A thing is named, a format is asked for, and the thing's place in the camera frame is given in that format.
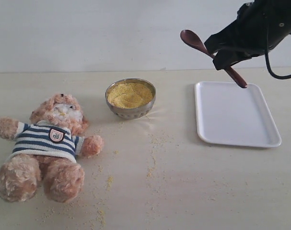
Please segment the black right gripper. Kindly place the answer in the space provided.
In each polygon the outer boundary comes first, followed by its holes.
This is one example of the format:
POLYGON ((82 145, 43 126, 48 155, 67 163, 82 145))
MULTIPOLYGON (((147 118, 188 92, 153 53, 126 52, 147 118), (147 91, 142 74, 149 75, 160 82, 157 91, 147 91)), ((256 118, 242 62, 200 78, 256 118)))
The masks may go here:
POLYGON ((210 35, 204 45, 216 53, 216 70, 263 56, 291 35, 291 0, 255 0, 243 4, 237 18, 224 29, 210 35))

